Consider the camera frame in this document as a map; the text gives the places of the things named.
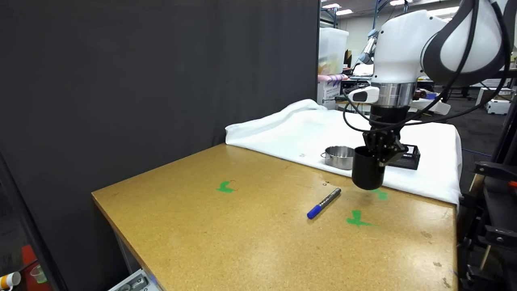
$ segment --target pen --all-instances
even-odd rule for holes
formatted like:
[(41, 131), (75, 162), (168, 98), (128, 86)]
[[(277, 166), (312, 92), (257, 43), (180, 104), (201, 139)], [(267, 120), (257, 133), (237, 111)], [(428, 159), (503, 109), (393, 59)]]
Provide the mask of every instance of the pen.
[(327, 205), (329, 205), (334, 198), (338, 197), (341, 194), (341, 189), (336, 188), (332, 193), (330, 193), (327, 198), (323, 199), (318, 205), (314, 206), (309, 213), (307, 213), (307, 217), (309, 219), (313, 219), (320, 213)]

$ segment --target gray curtain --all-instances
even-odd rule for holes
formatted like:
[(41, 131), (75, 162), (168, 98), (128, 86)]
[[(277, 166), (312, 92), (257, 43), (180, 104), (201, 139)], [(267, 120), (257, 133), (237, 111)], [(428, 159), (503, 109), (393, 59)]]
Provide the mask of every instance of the gray curtain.
[(0, 182), (58, 287), (128, 275), (92, 191), (315, 98), (318, 15), (315, 0), (2, 2)]

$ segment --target green tape mark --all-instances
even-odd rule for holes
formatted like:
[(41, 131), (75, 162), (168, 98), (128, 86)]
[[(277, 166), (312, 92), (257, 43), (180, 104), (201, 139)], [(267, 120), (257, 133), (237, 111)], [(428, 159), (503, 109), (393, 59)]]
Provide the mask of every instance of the green tape mark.
[(352, 216), (354, 218), (346, 219), (346, 222), (348, 222), (350, 224), (355, 224), (355, 225), (357, 225), (357, 227), (359, 227), (361, 225), (373, 225), (371, 223), (366, 223), (366, 222), (361, 221), (361, 210), (352, 210)]
[(379, 200), (388, 200), (388, 193), (379, 189), (372, 190), (372, 192), (377, 193), (377, 195), (379, 196)]
[(231, 193), (233, 192), (233, 189), (232, 188), (228, 188), (226, 186), (228, 186), (230, 182), (229, 181), (223, 181), (221, 182), (221, 184), (219, 185), (219, 188), (216, 189), (217, 191), (221, 191), (221, 192), (225, 192), (225, 193)]

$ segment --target wooden table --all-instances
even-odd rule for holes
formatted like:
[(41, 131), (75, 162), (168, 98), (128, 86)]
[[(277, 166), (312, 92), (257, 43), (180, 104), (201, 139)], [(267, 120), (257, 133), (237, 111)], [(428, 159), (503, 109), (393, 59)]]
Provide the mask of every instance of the wooden table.
[(164, 290), (457, 288), (455, 206), (250, 150), (218, 145), (93, 196)]

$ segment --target red object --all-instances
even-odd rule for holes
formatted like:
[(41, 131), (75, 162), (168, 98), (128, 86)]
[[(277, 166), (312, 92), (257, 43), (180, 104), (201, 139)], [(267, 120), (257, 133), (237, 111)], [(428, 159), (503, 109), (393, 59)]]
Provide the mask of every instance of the red object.
[[(23, 265), (27, 265), (31, 261), (36, 259), (36, 255), (34, 255), (32, 247), (29, 244), (22, 247), (22, 255)], [(52, 288), (50, 287), (50, 284), (48, 282), (38, 284), (38, 282), (36, 282), (36, 279), (34, 279), (31, 276), (31, 270), (38, 264), (39, 262), (37, 261), (22, 271), (22, 279), (25, 280), (25, 286), (27, 286), (27, 291), (52, 291)]]

